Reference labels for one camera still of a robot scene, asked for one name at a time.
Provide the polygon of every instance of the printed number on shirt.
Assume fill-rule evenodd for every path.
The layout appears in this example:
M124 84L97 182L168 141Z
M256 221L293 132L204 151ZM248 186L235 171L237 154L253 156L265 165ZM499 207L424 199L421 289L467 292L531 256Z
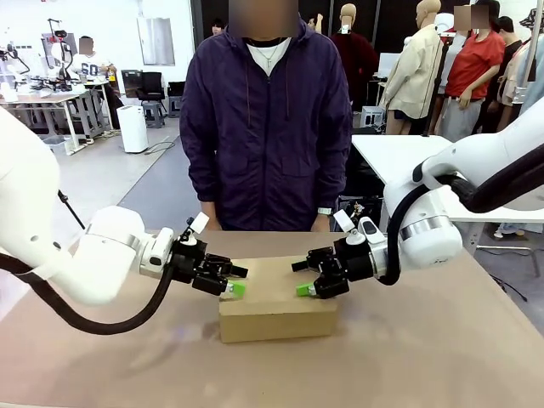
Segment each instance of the printed number on shirt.
M95 64L82 63L82 74L90 75L91 77L96 77L99 74L99 67Z

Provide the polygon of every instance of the green fingertip pad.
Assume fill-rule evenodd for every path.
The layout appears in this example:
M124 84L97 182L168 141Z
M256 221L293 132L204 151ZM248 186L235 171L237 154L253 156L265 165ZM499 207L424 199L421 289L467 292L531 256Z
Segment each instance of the green fingertip pad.
M238 298L243 298L246 293L246 285L240 282L230 282L232 284L232 293Z
M297 286L297 296L304 298L309 296L309 288L313 283L308 283L306 285Z

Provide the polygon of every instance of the white wall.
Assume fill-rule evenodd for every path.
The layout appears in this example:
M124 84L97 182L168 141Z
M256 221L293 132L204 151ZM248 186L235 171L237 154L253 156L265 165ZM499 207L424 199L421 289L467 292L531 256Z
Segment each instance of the white wall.
M530 37L530 30L519 25L532 9L536 8L536 0L499 0L501 4L501 16L507 15L513 20L514 30L522 40Z
M143 64L136 20L140 10L144 17L170 18L175 66ZM92 37L96 50L118 70L159 71L165 83L185 80L195 48L190 0L0 0L0 37L43 54L40 38L49 32L49 18L62 20L62 28L76 38Z

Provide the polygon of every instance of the red shirt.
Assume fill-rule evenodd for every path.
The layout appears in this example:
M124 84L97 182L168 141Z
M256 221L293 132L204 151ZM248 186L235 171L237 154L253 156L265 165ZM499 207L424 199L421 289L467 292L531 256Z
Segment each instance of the red shirt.
M476 36L470 37L461 52L456 56L448 76L445 94L461 96L465 89L484 75L492 66L500 65L504 57L504 40L491 31L484 41L477 42ZM473 99L483 99L487 95L490 83L486 82L473 90Z

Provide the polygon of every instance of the navy zip-up jacket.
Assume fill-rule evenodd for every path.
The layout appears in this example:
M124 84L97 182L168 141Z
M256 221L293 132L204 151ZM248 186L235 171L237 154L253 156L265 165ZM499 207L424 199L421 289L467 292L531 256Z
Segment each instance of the navy zip-up jacket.
M180 136L225 230L308 231L345 185L352 113L332 41L299 20L270 77L229 27L190 62Z

